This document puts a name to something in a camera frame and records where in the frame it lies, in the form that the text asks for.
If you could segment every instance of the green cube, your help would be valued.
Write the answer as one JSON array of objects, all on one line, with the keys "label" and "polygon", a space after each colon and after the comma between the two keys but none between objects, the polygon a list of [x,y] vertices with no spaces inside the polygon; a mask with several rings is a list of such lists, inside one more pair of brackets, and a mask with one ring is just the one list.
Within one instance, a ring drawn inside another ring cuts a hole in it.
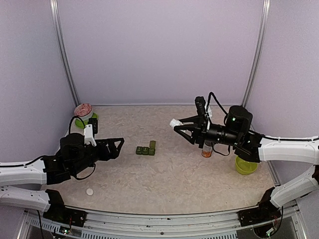
[{"label": "green cube", "polygon": [[137,146],[137,147],[136,147],[136,154],[137,154],[137,155],[141,155],[141,154],[142,154],[142,149],[143,149],[143,147]]},{"label": "green cube", "polygon": [[143,147],[142,149],[142,155],[148,155],[149,154],[149,149],[148,147]]},{"label": "green cube", "polygon": [[150,141],[150,148],[155,148],[156,146],[156,141],[155,140],[151,140]]},{"label": "green cube", "polygon": [[149,155],[151,155],[151,156],[155,155],[155,149],[154,148],[150,148],[149,149]]}]

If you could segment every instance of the white connector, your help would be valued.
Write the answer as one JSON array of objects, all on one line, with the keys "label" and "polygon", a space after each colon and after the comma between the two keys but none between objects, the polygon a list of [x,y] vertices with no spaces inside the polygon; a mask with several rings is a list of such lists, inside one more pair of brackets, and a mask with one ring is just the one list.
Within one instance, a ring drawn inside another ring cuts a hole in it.
[{"label": "white connector", "polygon": [[92,144],[94,147],[96,146],[96,142],[93,136],[93,126],[91,124],[87,124],[84,128],[84,143]]},{"label": "white connector", "polygon": [[266,231],[266,235],[270,236],[270,233],[272,233],[274,231],[274,228],[270,228],[268,231]]},{"label": "white connector", "polygon": [[208,110],[206,111],[206,114],[207,114],[207,116],[208,117],[212,117],[213,116],[213,112],[211,111],[211,108],[210,108],[210,106],[208,107]]}]

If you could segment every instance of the beige tabletop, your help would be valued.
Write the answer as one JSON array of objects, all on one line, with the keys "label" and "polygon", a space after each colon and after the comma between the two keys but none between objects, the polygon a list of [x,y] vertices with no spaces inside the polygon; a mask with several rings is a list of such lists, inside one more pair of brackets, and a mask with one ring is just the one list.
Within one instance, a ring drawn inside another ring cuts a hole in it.
[{"label": "beige tabletop", "polygon": [[[72,178],[48,186],[60,192],[69,206],[106,212],[133,214],[207,213],[254,206],[273,187],[266,163],[255,173],[240,175],[235,155],[210,158],[201,156],[198,145],[191,145],[169,126],[172,118],[196,115],[195,106],[94,107],[99,115],[95,138],[123,137],[120,156],[97,162],[88,179]],[[223,112],[213,107],[213,122],[222,124]],[[75,126],[72,132],[82,132]],[[156,140],[155,156],[136,155],[137,146]],[[227,146],[216,149],[227,153]],[[91,172],[88,168],[78,177]],[[86,194],[88,188],[94,194]]]}]

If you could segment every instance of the lavender backdrop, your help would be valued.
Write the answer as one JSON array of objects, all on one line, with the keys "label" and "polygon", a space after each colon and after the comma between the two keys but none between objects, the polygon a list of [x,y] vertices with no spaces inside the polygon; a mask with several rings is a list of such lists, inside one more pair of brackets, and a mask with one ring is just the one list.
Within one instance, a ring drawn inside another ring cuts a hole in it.
[{"label": "lavender backdrop", "polygon": [[[248,104],[253,126],[273,136],[319,135],[319,1],[272,1],[263,53]],[[310,165],[275,162],[282,183]],[[298,200],[318,238],[319,193]]]},{"label": "lavender backdrop", "polygon": [[[53,154],[74,108],[49,1],[0,0],[1,162]],[[23,209],[0,208],[0,238],[11,239]]]},{"label": "lavender backdrop", "polygon": [[263,1],[63,0],[64,41],[80,100],[240,104]]}]

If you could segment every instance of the wire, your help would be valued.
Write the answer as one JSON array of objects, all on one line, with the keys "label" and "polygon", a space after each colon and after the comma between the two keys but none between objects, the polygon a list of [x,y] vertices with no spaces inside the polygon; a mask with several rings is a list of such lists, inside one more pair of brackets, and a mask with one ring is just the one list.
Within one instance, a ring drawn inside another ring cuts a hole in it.
[{"label": "wire", "polygon": [[25,164],[3,165],[3,166],[0,165],[0,168],[14,168],[14,167],[28,166],[28,165],[33,164],[35,161],[38,161],[39,159],[41,159],[43,157],[47,157],[47,155],[42,155],[40,157],[37,157],[36,159],[34,159],[34,160],[32,160],[32,161],[30,161],[28,163],[25,163]]},{"label": "wire", "polygon": [[72,122],[74,121],[74,119],[79,119],[82,122],[83,127],[85,128],[84,121],[78,116],[73,116],[72,119],[70,120],[70,124],[69,124],[69,134],[71,133],[71,126],[72,126]]},{"label": "wire", "polygon": [[261,238],[261,239],[269,239],[270,237],[272,237],[274,234],[276,234],[279,231],[279,229],[281,227],[281,224],[282,224],[282,221],[283,221],[283,216],[284,216],[284,207],[282,206],[281,207],[281,217],[280,217],[281,219],[280,219],[280,222],[279,222],[279,226],[276,228],[276,221],[277,221],[278,218],[275,216],[275,225],[274,225],[274,227],[272,227],[273,229],[276,229],[276,230],[274,230],[274,232],[272,234],[265,235],[264,237],[260,237],[260,236],[258,236],[256,234],[255,228],[263,227],[264,225],[261,225],[261,226],[258,226],[258,227],[253,227],[253,232],[254,232],[255,236],[258,237],[258,238]]},{"label": "wire", "polygon": [[38,216],[39,216],[39,222],[40,222],[40,230],[41,230],[41,236],[42,236],[42,239],[44,239],[44,234],[43,234],[43,229],[42,229],[42,221],[41,221],[41,215],[40,215],[40,212],[39,210],[36,210],[38,212]]},{"label": "wire", "polygon": [[281,227],[281,224],[282,224],[283,219],[284,219],[284,206],[281,207],[281,217],[280,218],[281,219],[280,219],[280,222],[279,222],[279,226],[277,227],[276,231],[274,233],[272,233],[270,236],[273,236],[274,234],[276,234],[279,231],[280,227]]},{"label": "wire", "polygon": [[215,94],[213,92],[210,92],[208,95],[208,101],[207,101],[207,106],[206,106],[206,111],[208,111],[209,103],[210,103],[210,98],[213,96],[215,102],[218,104],[218,106],[221,108],[221,110],[225,113],[225,115],[228,115],[227,111],[223,108],[223,106],[220,104],[218,99],[216,98]]},{"label": "wire", "polygon": [[86,176],[86,177],[84,177],[84,178],[78,178],[78,177],[74,177],[76,180],[84,180],[84,179],[87,179],[88,177],[90,177],[93,173],[94,173],[94,171],[95,171],[95,168],[96,168],[96,164],[94,163],[93,164],[93,167],[94,167],[94,169],[93,169],[93,171],[92,171],[92,173],[90,173],[88,176]]},{"label": "wire", "polygon": [[262,138],[266,138],[266,139],[270,139],[270,140],[280,140],[280,141],[290,141],[290,142],[294,142],[294,141],[312,142],[312,141],[319,140],[319,137],[318,138],[314,138],[314,139],[311,139],[311,138],[272,138],[272,137],[268,137],[268,136],[265,136],[263,134],[257,133],[257,132],[255,132],[253,130],[249,130],[249,132],[257,134],[257,135],[260,135]]},{"label": "wire", "polygon": [[211,147],[213,148],[213,151],[215,152],[215,153],[218,153],[218,154],[220,154],[220,155],[223,155],[223,156],[228,156],[229,154],[230,154],[230,146],[228,146],[228,154],[223,154],[223,153],[221,153],[221,152],[218,152],[218,151],[216,151],[215,149],[214,149],[214,144],[213,144],[213,142],[211,142]]}]

